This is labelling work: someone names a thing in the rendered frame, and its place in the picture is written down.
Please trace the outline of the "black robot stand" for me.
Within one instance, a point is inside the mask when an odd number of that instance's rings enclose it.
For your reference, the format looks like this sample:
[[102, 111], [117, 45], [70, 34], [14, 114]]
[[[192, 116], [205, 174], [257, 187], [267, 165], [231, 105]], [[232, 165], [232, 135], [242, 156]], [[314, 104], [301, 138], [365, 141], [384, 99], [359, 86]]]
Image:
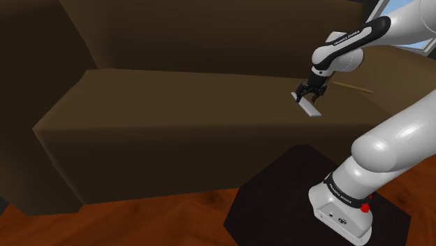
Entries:
[[224, 227], [238, 246], [353, 246], [319, 221], [308, 192], [337, 168], [295, 145], [239, 188]]

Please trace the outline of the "brown sofa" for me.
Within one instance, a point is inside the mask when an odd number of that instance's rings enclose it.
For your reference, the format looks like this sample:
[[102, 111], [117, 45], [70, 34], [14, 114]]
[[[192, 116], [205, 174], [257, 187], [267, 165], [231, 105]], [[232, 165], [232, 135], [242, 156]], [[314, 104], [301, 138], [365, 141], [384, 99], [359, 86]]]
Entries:
[[[294, 145], [340, 165], [432, 91], [390, 45], [335, 72], [309, 117], [312, 54], [361, 27], [347, 0], [0, 0], [0, 197], [26, 215], [238, 187]], [[366, 94], [334, 85], [372, 90]]]

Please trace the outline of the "window with white frame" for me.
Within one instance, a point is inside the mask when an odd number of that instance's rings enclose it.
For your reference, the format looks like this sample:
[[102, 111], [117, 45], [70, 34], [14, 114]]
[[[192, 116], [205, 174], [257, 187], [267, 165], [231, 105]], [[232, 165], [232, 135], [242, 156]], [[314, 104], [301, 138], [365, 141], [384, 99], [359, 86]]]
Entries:
[[381, 0], [378, 16], [389, 17], [391, 25], [378, 40], [365, 45], [390, 45], [429, 57], [436, 52], [436, 0]]

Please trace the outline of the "flat white remote control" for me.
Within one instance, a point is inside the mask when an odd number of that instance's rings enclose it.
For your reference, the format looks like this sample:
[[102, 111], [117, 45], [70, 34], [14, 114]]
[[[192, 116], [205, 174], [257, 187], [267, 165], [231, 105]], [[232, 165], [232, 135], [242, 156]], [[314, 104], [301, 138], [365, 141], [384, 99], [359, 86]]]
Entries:
[[309, 117], [321, 117], [321, 113], [306, 98], [302, 97], [297, 104]]

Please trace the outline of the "thin yellow stick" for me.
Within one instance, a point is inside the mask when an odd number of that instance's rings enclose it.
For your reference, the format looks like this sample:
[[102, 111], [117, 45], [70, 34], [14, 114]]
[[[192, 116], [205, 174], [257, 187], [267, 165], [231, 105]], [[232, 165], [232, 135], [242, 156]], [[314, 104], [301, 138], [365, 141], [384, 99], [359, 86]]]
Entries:
[[340, 86], [340, 87], [347, 88], [347, 89], [352, 89], [352, 90], [355, 90], [355, 91], [358, 91], [358, 92], [363, 92], [363, 93], [366, 93], [366, 94], [373, 94], [374, 93], [372, 90], [363, 89], [363, 88], [356, 87], [356, 86], [353, 86], [353, 85], [347, 85], [347, 84], [344, 84], [344, 83], [341, 83], [341, 82], [336, 82], [335, 81], [335, 82], [333, 82], [333, 84], [337, 85], [337, 86]]

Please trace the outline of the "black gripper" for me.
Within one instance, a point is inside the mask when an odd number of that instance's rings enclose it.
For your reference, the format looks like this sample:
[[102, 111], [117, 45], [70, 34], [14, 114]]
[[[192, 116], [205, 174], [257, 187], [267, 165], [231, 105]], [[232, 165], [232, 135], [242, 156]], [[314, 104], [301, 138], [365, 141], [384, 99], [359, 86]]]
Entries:
[[315, 103], [320, 96], [324, 95], [328, 79], [328, 76], [323, 76], [319, 72], [315, 73], [312, 71], [307, 79], [307, 83], [300, 83], [297, 87], [295, 92], [296, 103], [299, 103], [308, 92], [313, 92], [314, 95], [311, 98], [311, 102]]

